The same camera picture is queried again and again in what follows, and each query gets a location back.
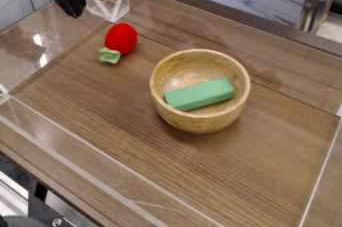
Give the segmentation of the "green rectangular block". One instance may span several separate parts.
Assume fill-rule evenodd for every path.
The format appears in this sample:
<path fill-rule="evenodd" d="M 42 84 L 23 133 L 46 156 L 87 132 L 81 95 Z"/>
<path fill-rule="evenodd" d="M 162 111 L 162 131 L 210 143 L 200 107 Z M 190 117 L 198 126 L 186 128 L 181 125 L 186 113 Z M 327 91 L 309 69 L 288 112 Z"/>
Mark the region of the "green rectangular block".
<path fill-rule="evenodd" d="M 181 111 L 190 111 L 232 100 L 236 88 L 228 78 L 198 83 L 164 94 L 166 103 Z"/>

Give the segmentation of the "red plush fruit green leaf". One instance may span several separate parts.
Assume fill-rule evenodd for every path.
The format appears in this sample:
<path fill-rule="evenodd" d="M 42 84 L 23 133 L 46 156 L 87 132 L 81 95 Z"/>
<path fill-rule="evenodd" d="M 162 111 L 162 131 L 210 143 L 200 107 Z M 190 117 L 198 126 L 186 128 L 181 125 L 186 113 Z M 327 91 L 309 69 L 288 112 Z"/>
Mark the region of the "red plush fruit green leaf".
<path fill-rule="evenodd" d="M 137 44 L 137 29 L 127 23 L 114 25 L 107 32 L 105 46 L 99 49 L 99 60 L 117 64 L 121 58 L 134 51 Z"/>

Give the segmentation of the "wooden bowl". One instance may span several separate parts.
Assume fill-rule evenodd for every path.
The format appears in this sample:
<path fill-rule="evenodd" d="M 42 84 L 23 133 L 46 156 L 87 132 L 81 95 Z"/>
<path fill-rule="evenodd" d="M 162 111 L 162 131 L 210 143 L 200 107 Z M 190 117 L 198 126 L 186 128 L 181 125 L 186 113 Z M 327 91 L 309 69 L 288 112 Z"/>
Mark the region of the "wooden bowl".
<path fill-rule="evenodd" d="M 150 77 L 161 117 L 190 133 L 213 133 L 230 126 L 244 112 L 250 90 L 244 65 L 209 49 L 173 53 L 157 64 Z"/>

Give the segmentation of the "clear acrylic tray wall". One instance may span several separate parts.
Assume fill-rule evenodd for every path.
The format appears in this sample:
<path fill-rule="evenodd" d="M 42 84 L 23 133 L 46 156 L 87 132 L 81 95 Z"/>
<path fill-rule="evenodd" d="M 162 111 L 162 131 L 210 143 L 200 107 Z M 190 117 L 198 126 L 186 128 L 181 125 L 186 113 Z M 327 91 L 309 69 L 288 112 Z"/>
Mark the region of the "clear acrylic tray wall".
<path fill-rule="evenodd" d="M 103 227 L 224 227 L 3 86 L 0 151 Z"/>

